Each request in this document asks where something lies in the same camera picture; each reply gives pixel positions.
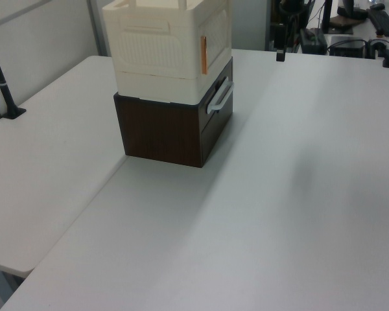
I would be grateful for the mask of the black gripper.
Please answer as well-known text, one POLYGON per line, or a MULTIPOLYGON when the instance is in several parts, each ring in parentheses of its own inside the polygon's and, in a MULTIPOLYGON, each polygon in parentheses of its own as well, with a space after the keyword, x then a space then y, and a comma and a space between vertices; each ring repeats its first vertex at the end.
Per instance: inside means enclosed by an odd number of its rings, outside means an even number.
POLYGON ((285 41, 285 26, 284 24, 275 24, 274 25, 274 47, 276 51, 276 61, 284 62, 285 61, 285 50, 284 49, 285 41))

